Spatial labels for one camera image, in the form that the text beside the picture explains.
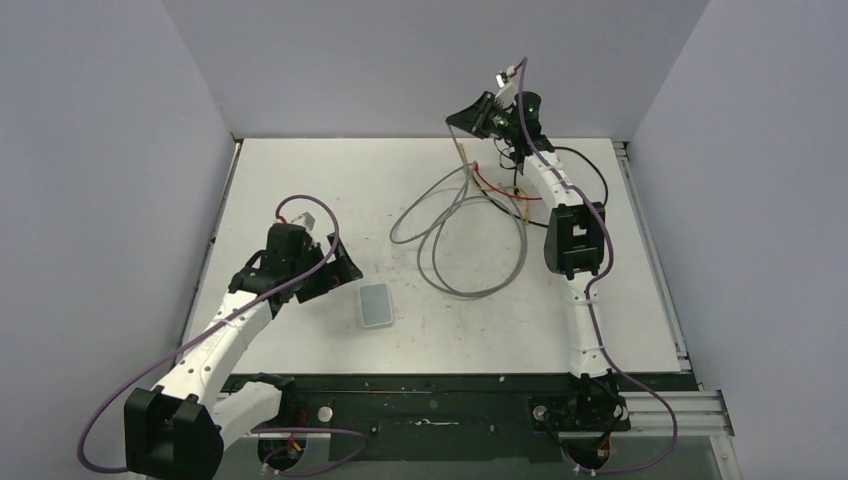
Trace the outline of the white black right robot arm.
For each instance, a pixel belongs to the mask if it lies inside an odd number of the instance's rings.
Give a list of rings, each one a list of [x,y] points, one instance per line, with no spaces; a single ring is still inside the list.
[[[571,187],[556,148],[542,132],[540,106],[541,97],[534,92],[486,91],[471,106],[447,116],[446,123],[476,138],[504,141],[519,172],[549,210],[543,257],[567,290],[568,371],[576,378],[597,378],[611,372],[590,312],[589,283],[600,273],[605,253],[599,224],[604,206],[587,206]]]

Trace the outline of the white network switch box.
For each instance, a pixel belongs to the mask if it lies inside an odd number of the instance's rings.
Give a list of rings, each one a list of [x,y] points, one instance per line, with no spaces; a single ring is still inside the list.
[[[365,329],[388,327],[394,323],[390,289],[386,283],[362,286],[359,289],[359,308]]]

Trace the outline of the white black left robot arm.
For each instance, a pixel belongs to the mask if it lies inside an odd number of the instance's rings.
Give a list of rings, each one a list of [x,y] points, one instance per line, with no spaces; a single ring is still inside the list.
[[[250,344],[291,300],[303,304],[363,274],[338,232],[324,251],[313,218],[273,224],[266,245],[232,277],[213,320],[189,341],[176,365],[150,389],[124,403],[125,457],[130,472],[155,479],[211,479],[226,449],[254,427],[290,428],[298,403],[293,381],[254,374],[218,398]]]

